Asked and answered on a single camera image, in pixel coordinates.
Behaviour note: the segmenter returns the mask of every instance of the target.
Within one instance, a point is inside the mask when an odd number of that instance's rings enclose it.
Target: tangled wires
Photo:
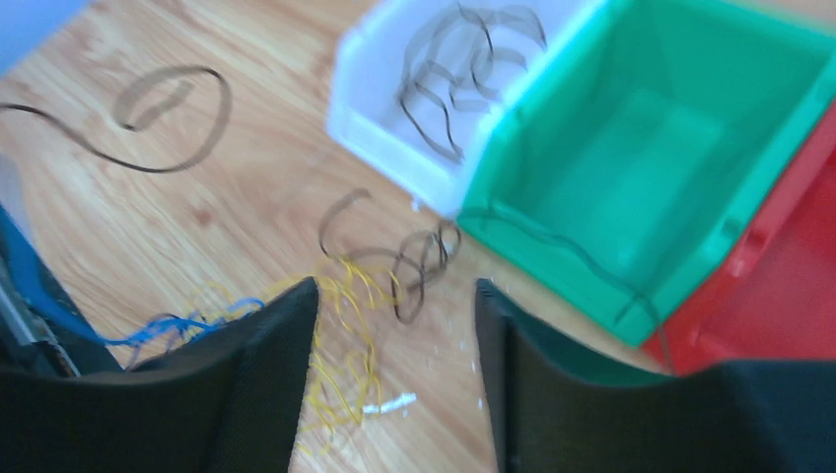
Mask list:
[[[116,99],[113,107],[113,120],[120,128],[134,133],[142,132],[151,126],[151,124],[162,116],[163,113],[181,104],[188,96],[193,85],[186,82],[180,83],[171,96],[161,103],[142,112],[136,120],[131,123],[130,115],[133,112],[134,107],[142,100],[143,97],[150,93],[155,86],[164,81],[177,77],[189,77],[203,74],[215,78],[218,81],[218,87],[220,88],[221,101],[218,104],[218,113],[215,118],[215,122],[212,125],[212,129],[209,131],[209,135],[206,140],[200,148],[198,148],[197,151],[191,155],[191,157],[176,165],[166,168],[149,168],[139,166],[105,153],[91,144],[90,141],[84,137],[84,135],[73,130],[69,125],[56,118],[54,115],[33,106],[19,103],[0,102],[0,113],[3,113],[4,111],[16,110],[35,115],[57,128],[64,134],[64,136],[84,148],[84,150],[91,155],[123,168],[151,174],[180,172],[197,166],[208,158],[212,153],[212,150],[215,149],[215,146],[217,146],[218,142],[221,141],[221,137],[223,137],[224,132],[227,129],[227,125],[230,121],[230,115],[232,114],[233,94],[229,83],[224,76],[221,75],[221,73],[207,66],[173,66],[158,69],[139,78],[136,82],[125,89],[125,91]]]
[[[332,264],[344,271],[341,277],[331,277],[324,271],[325,266]],[[348,425],[360,426],[367,417],[376,417],[377,413],[368,413],[367,401],[371,405],[383,405],[383,388],[378,378],[378,349],[372,337],[369,323],[364,312],[375,310],[381,306],[391,304],[393,300],[383,290],[376,280],[376,276],[383,274],[399,288],[397,278],[384,268],[363,268],[346,259],[326,258],[314,271],[313,278],[320,290],[319,317],[313,334],[313,349],[310,360],[309,385],[305,395],[305,406],[309,413],[313,413],[315,420],[300,427],[299,434],[311,433],[326,429],[328,438],[319,454],[326,454],[333,443],[336,429]],[[267,289],[266,299],[273,298],[301,278],[288,278]],[[328,345],[327,354],[323,338],[327,332],[323,320],[328,315],[336,317],[339,326],[355,342],[362,347],[349,350],[343,360],[343,369],[329,364],[326,358],[334,356],[335,347]],[[340,385],[341,374],[353,379],[357,395],[353,401]],[[329,400],[328,394],[336,395],[336,401]],[[314,452],[301,441],[297,442],[299,449],[308,455]]]
[[[371,197],[372,194],[367,189],[355,189],[332,205],[319,223],[319,249],[329,258],[345,260],[351,264],[357,264],[359,260],[373,256],[390,258],[392,266],[389,273],[392,276],[389,281],[389,293],[392,310],[400,322],[411,323],[424,306],[427,285],[438,281],[455,257],[461,245],[461,230],[453,222],[440,221],[433,231],[420,231],[407,236],[397,250],[369,246],[352,249],[342,254],[329,251],[325,245],[325,238],[334,219],[357,200]],[[450,234],[453,235],[453,241],[446,240]],[[408,256],[409,249],[414,246],[421,248],[417,260]],[[417,277],[410,283],[400,286],[394,275],[398,274],[402,266],[414,270]],[[417,301],[413,307],[405,309],[403,296],[413,296],[416,293]]]
[[[224,300],[225,308],[220,310],[201,310],[198,295],[212,290],[219,293]],[[189,297],[189,307],[186,309],[186,317],[180,317],[173,313],[162,313],[148,321],[148,323],[134,333],[125,343],[133,348],[127,369],[131,370],[139,360],[142,349],[153,340],[169,336],[166,342],[166,351],[171,351],[177,343],[187,344],[202,338],[210,332],[219,330],[228,322],[244,318],[256,310],[264,308],[265,304],[261,299],[242,298],[238,301],[233,299],[229,289],[220,283],[206,282],[203,287],[192,291]]]
[[[498,27],[519,37],[527,38],[546,49],[546,34],[537,15],[522,6],[510,6],[499,10],[484,8],[465,8],[460,4],[452,11],[425,26],[415,35],[404,51],[401,87],[397,94],[397,103],[415,130],[427,145],[439,155],[454,163],[460,163],[462,147],[453,138],[451,111],[445,101],[431,89],[431,80],[436,77],[447,83],[448,100],[454,110],[459,112],[485,112],[493,101],[498,101],[500,91],[487,85],[488,79],[499,62],[515,64],[521,70],[527,70],[525,55],[517,49],[502,46],[494,36]],[[461,57],[464,43],[471,42],[469,52]],[[442,51],[448,45],[449,50]],[[423,61],[413,65],[413,59],[423,49]],[[463,100],[459,92],[473,91],[477,98]],[[425,125],[419,123],[413,113],[413,98],[417,95],[430,101],[444,114],[445,132],[448,146],[439,143],[430,136]]]

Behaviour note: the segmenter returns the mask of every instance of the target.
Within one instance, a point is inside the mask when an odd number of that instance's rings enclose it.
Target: yellow wire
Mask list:
[[[337,265],[337,271],[341,273],[341,276],[336,278],[326,275],[328,265],[334,264]],[[395,286],[394,297],[383,290],[381,285],[375,280],[376,275],[384,276],[393,282]],[[273,283],[262,292],[261,299],[265,302],[272,301],[308,276],[297,275]],[[340,377],[340,370],[330,366],[322,358],[321,317],[317,318],[313,332],[311,359],[309,361],[311,384],[304,398],[304,402],[316,415],[317,422],[301,427],[299,434],[325,429],[328,439],[317,452],[317,454],[322,455],[330,451],[336,428],[349,424],[359,426],[365,418],[375,418],[380,414],[380,408],[383,405],[383,388],[377,375],[378,350],[369,330],[366,317],[364,316],[364,309],[375,310],[382,305],[398,303],[402,300],[403,291],[400,282],[390,269],[383,267],[361,267],[356,262],[345,258],[323,258],[322,261],[314,266],[314,271],[311,276],[316,280],[321,294],[320,312],[324,307],[331,307],[332,314],[339,320],[343,329],[350,335],[356,336],[365,345],[362,350],[349,351],[343,359],[346,367],[345,373],[349,377],[353,377],[356,385],[360,388],[357,398],[352,402],[349,401],[337,381]],[[355,285],[360,288],[365,287],[365,289],[361,289],[362,295],[355,291]],[[226,287],[216,282],[207,282],[202,288],[195,289],[191,293],[189,296],[190,307],[186,313],[199,311],[197,297],[209,289],[220,292],[229,300],[230,305],[234,303],[232,293]],[[240,317],[244,313],[246,313],[246,307],[237,310],[236,313],[228,313],[226,310],[221,309],[208,314],[201,312],[201,315],[209,323],[213,323],[220,317],[226,317],[232,320]],[[349,320],[350,317],[353,318],[353,315],[356,315],[356,323],[351,323]],[[184,338],[187,341],[198,333],[199,329],[188,330]],[[359,371],[355,368],[357,362],[362,367]],[[326,400],[326,392],[328,390],[326,387],[336,393],[337,402],[335,404],[330,404]],[[367,416],[363,412],[363,407],[366,405],[370,395],[376,398],[378,409]],[[298,440],[297,447],[300,451],[308,455],[314,455],[314,452],[310,448]]]

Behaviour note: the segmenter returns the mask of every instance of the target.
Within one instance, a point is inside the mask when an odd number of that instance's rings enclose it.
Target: wooden table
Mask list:
[[[836,21],[832,0],[783,3]],[[184,313],[205,281],[243,297],[310,271],[319,259],[320,217],[355,187],[369,189],[374,200],[340,219],[335,245],[397,248],[410,232],[436,225],[437,217],[413,212],[409,196],[323,131],[335,44],[370,4],[103,0],[0,82],[0,101],[48,109],[100,148],[145,166],[171,165],[200,146],[218,89],[210,77],[194,78],[181,106],[146,133],[131,134],[110,118],[128,84],[161,66],[205,64],[232,85],[234,111],[220,145],[205,163],[171,175],[106,164],[35,118],[0,117],[0,150],[23,177],[36,246],[101,332],[126,333],[157,313]],[[149,103],[176,83],[168,86]],[[495,469],[473,333],[477,277],[493,278],[523,306],[589,345],[655,366],[465,238],[415,323],[399,324],[386,310],[370,315],[383,397],[414,392],[417,400],[339,433],[327,455],[297,449],[293,471]],[[115,354],[123,363],[129,356]],[[301,441],[316,445],[317,436]]]

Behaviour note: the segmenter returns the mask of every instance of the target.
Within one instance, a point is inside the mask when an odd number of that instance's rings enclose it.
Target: blue object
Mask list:
[[[71,314],[64,306],[59,304],[43,286],[38,270],[38,260],[35,249],[29,244],[12,220],[2,211],[0,207],[0,233],[9,247],[9,275],[12,283],[20,293],[24,301],[38,314],[45,316],[52,322],[64,327],[78,337],[102,345],[128,345],[141,346],[157,337],[163,336],[172,331],[182,334],[188,328],[195,327],[201,330],[201,334],[221,328],[226,320],[216,320],[209,324],[195,320],[200,316],[199,312],[189,318],[180,318],[175,315],[164,315],[151,320],[147,325],[125,338],[105,338],[99,335],[96,330],[85,324]],[[264,308],[264,302],[256,298],[244,298],[230,307],[231,312],[241,308],[253,306],[255,309]]]
[[[73,18],[88,0],[0,1],[0,76]]]

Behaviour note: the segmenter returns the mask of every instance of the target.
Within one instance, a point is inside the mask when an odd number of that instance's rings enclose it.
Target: cable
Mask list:
[[[224,76],[221,75],[221,73],[207,66],[173,66],[158,69],[154,72],[151,72],[150,74],[147,74],[139,78],[136,82],[131,84],[116,99],[115,105],[113,107],[112,118],[119,125],[120,128],[135,133],[142,132],[149,126],[151,126],[151,124],[163,113],[182,103],[182,101],[185,100],[185,97],[190,92],[190,87],[192,86],[186,83],[181,83],[177,90],[174,92],[174,94],[172,94],[166,101],[146,110],[139,116],[139,118],[137,118],[136,122],[132,124],[130,123],[129,117],[133,112],[133,109],[136,106],[136,104],[139,101],[141,101],[143,97],[145,97],[149,92],[151,92],[151,90],[155,86],[162,83],[163,81],[175,77],[188,77],[201,74],[208,74],[218,81],[218,86],[220,88],[221,93],[221,100],[218,104],[218,116],[215,118],[215,123],[212,126],[212,129],[210,130],[209,135],[206,138],[206,141],[204,141],[200,148],[198,148],[198,150],[194,152],[194,154],[191,157],[187,158],[181,163],[167,168],[149,168],[135,165],[133,163],[129,163],[127,161],[116,158],[108,153],[100,151],[99,148],[91,144],[90,141],[84,137],[84,135],[72,129],[69,125],[61,121],[59,118],[56,118],[49,112],[43,111],[33,106],[23,105],[19,103],[0,102],[0,113],[3,113],[5,111],[16,110],[23,113],[35,115],[57,128],[61,133],[64,134],[64,136],[66,136],[74,143],[78,144],[91,155],[97,158],[101,158],[109,163],[121,166],[123,168],[128,168],[131,170],[136,170],[139,172],[145,172],[150,174],[165,174],[179,172],[197,166],[206,158],[208,158],[209,155],[212,153],[212,150],[218,144],[218,142],[221,141],[221,137],[224,135],[224,131],[226,131],[227,125],[229,124],[230,115],[232,114],[233,95],[229,83],[224,78]]]
[[[328,276],[325,272],[328,265],[341,268],[344,271],[343,276],[341,278]],[[330,451],[337,428],[348,425],[360,426],[365,419],[376,417],[374,414],[367,415],[364,412],[369,396],[374,395],[377,405],[383,405],[383,388],[377,374],[378,349],[366,321],[364,309],[375,310],[384,304],[392,304],[393,300],[376,281],[376,273],[381,273],[393,282],[396,288],[399,288],[397,278],[390,271],[382,268],[361,267],[340,257],[325,256],[311,273],[319,287],[321,298],[320,317],[316,321],[313,334],[311,373],[305,403],[312,410],[317,421],[300,427],[299,434],[319,429],[328,431],[329,438],[319,449],[318,454],[326,454]],[[264,291],[262,298],[274,299],[305,277],[307,276],[290,277],[277,282]],[[358,293],[355,287],[359,287],[361,291]],[[349,313],[346,313],[344,307],[349,308]],[[354,378],[359,388],[356,399],[353,401],[349,400],[338,382],[340,377],[338,370],[330,366],[323,357],[322,315],[326,308],[330,309],[329,312],[336,317],[336,321],[348,334],[356,337],[363,344],[362,349],[350,350],[343,359],[347,374]],[[356,316],[357,323],[352,323],[351,314]],[[336,401],[328,400],[328,392],[336,395]],[[314,455],[313,451],[300,440],[297,440],[297,446],[308,455]]]
[[[418,313],[423,308],[424,299],[426,296],[426,286],[440,279],[445,274],[448,265],[455,257],[458,247],[461,244],[461,230],[453,222],[440,221],[434,231],[419,231],[404,238],[398,250],[392,250],[389,248],[376,246],[352,249],[341,254],[337,254],[333,251],[328,250],[325,245],[325,240],[328,229],[330,228],[334,219],[336,219],[340,213],[344,212],[356,201],[360,199],[369,199],[371,197],[372,195],[371,193],[369,193],[367,189],[355,189],[349,192],[345,197],[334,203],[325,212],[324,216],[319,222],[317,237],[319,241],[319,250],[322,252],[322,254],[324,254],[327,257],[344,259],[346,261],[351,262],[352,264],[357,264],[359,260],[369,258],[372,256],[382,256],[385,258],[392,259],[392,267],[390,269],[392,278],[389,281],[389,293],[392,300],[391,305],[392,309],[394,310],[395,317],[400,322],[408,324],[415,320],[415,317],[418,316]],[[445,239],[446,233],[454,234],[452,251],[448,251],[447,249],[447,242]],[[418,259],[418,261],[406,255],[406,251],[416,243],[423,244],[420,253],[421,256]],[[434,259],[434,256],[431,257],[431,255],[435,252],[436,249],[438,250],[437,261]],[[400,269],[401,265],[405,265],[413,269],[417,273],[416,280],[403,285],[402,288],[400,283],[396,283],[396,278],[394,278],[394,275],[397,274],[398,269]],[[409,311],[408,314],[404,314],[402,310],[402,296],[413,295],[416,292],[418,293],[418,301],[416,302],[412,310]]]
[[[662,320],[662,316],[660,315],[656,306],[653,304],[650,298],[646,296],[641,290],[634,288],[629,283],[625,282],[615,274],[606,270],[600,263],[595,261],[594,257],[592,257],[592,255],[589,254],[579,243],[566,236],[533,229],[531,226],[527,225],[520,219],[512,218],[509,216],[497,215],[495,211],[490,208],[464,208],[458,214],[458,219],[460,221],[462,219],[484,219],[503,222],[542,243],[555,246],[563,246],[570,249],[577,257],[579,257],[584,262],[584,264],[588,268],[590,268],[590,270],[595,274],[595,276],[606,281],[609,285],[620,288],[622,291],[625,291],[633,295],[630,302],[628,302],[625,306],[621,308],[621,310],[619,311],[619,315],[625,313],[632,306],[634,306],[634,304],[640,304],[645,308],[645,311],[652,318],[653,324],[660,334],[660,342],[662,344],[662,356],[664,357],[665,367],[667,368],[670,374],[676,374],[673,356],[671,354],[670,345],[667,339],[667,333],[664,330],[664,321]]]
[[[476,34],[476,38],[470,46],[470,52],[462,63],[469,70],[462,70],[459,74],[454,74],[444,67],[439,62],[438,57],[442,44],[448,39],[450,33],[456,26],[477,27],[479,29],[479,33]],[[485,81],[493,72],[494,63],[510,62],[527,70],[527,61],[522,53],[495,44],[491,36],[491,29],[499,26],[504,26],[518,34],[530,37],[543,50],[547,47],[546,34],[542,23],[540,23],[537,15],[527,7],[510,6],[500,10],[490,10],[486,8],[466,8],[458,3],[457,8],[453,11],[442,15],[437,21],[430,22],[421,28],[412,37],[404,50],[401,87],[396,96],[398,106],[424,142],[433,151],[457,164],[461,162],[464,151],[453,138],[451,111],[448,109],[445,101],[436,95],[425,82],[431,76],[438,76],[447,81],[448,97],[453,109],[457,111],[486,111],[491,101],[500,99],[499,90],[489,88],[485,85]],[[425,59],[420,63],[417,71],[413,73],[413,59],[424,48],[424,41],[426,41],[427,35],[431,38],[429,39],[427,51],[424,54]],[[475,90],[485,101],[458,101],[455,97],[456,94],[458,91],[465,89]],[[444,114],[449,148],[431,138],[418,122],[415,115],[410,111],[408,103],[415,94],[423,96],[441,109]]]
[[[180,317],[174,315],[173,313],[161,313],[160,315],[157,315],[153,319],[149,320],[149,322],[152,322],[154,320],[163,320],[163,319],[166,319],[166,318],[180,318]],[[136,346],[133,347],[133,352],[131,353],[131,358],[130,358],[130,360],[128,360],[128,363],[127,363],[127,369],[128,370],[131,370],[131,368],[133,368],[134,365],[136,365],[136,362],[139,360],[139,353],[142,351],[142,347],[144,347],[144,346],[145,346],[144,343],[140,343],[140,344],[137,344]]]
[[[157,174],[178,172],[192,168],[203,162],[218,144],[227,128],[227,125],[229,124],[230,115],[232,113],[232,90],[227,80],[219,72],[212,68],[199,65],[173,66],[158,69],[139,78],[136,82],[131,84],[116,99],[113,108],[113,119],[122,129],[131,132],[144,131],[163,113],[182,103],[191,91],[192,86],[189,83],[181,83],[174,94],[172,94],[167,100],[149,108],[140,114],[135,123],[131,123],[130,115],[132,114],[136,104],[141,101],[143,97],[145,97],[155,86],[163,81],[175,77],[189,77],[202,74],[208,74],[218,81],[221,94],[218,105],[218,116],[216,117],[215,123],[203,145],[201,145],[201,147],[190,158],[177,165],[167,168],[143,167],[120,160],[110,154],[107,154],[99,150],[81,133],[73,130],[69,125],[56,118],[54,115],[33,106],[18,103],[0,103],[0,113],[6,111],[19,111],[35,115],[57,128],[67,138],[81,146],[93,156],[127,169]],[[33,251],[31,251],[28,244],[24,240],[21,240],[21,237],[16,230],[11,228],[4,228],[0,230],[2,230],[10,240],[9,244],[11,247],[22,248],[21,250],[12,251],[8,262],[9,272],[12,277],[12,281],[15,283],[17,291],[35,311],[45,315],[51,322],[61,325],[81,338],[108,345],[137,346],[147,343],[151,339],[156,338],[162,333],[166,333],[174,328],[180,330],[183,329],[183,327],[188,327],[195,330],[206,330],[209,327],[209,325],[205,323],[192,319],[162,318],[154,320],[149,323],[149,325],[129,337],[121,339],[102,337],[96,333],[95,330],[90,328],[90,326],[69,313],[69,311],[60,304],[57,304],[43,288],[40,275],[36,269],[38,267],[37,256]]]

